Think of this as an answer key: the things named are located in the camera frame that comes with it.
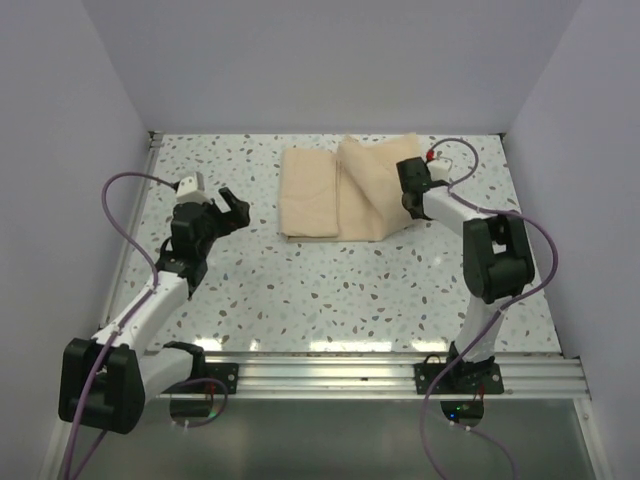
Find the beige cloth wrap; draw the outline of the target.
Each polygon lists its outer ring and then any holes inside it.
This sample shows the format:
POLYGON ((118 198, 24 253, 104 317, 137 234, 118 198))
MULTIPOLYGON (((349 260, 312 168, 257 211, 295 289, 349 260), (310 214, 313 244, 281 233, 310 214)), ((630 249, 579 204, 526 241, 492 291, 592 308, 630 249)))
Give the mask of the beige cloth wrap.
POLYGON ((421 155, 409 133, 372 145, 344 137, 331 152, 287 148, 281 158, 279 231, 290 241, 377 242, 413 224, 396 165, 421 155))

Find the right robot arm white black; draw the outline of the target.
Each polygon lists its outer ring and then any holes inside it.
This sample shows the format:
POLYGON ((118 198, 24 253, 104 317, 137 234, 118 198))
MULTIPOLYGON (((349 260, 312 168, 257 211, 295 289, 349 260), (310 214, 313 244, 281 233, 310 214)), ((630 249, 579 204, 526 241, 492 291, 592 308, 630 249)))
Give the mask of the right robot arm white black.
POLYGON ((437 220, 462 239, 462 270, 470 293, 463 326, 445 360, 431 356, 413 365, 421 395, 501 394, 504 386, 495 360, 503 323, 500 311, 534 280, 535 267, 522 219, 484 213, 454 198, 449 184, 432 177, 419 157, 396 165, 402 205, 413 219, 437 220))

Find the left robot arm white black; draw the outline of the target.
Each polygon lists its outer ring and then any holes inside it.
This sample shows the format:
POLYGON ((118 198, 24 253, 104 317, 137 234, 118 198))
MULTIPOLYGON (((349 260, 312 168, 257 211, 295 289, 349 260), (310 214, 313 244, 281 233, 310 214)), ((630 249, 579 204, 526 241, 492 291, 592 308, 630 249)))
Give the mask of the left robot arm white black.
POLYGON ((206 197, 181 196, 170 235, 143 290, 118 317, 89 339, 73 339, 63 353, 61 420, 127 434, 146 403, 173 388, 193 393, 210 380, 203 348, 180 341, 145 352, 169 317, 199 288, 215 241, 250 224, 250 205, 224 187, 221 210, 206 197))

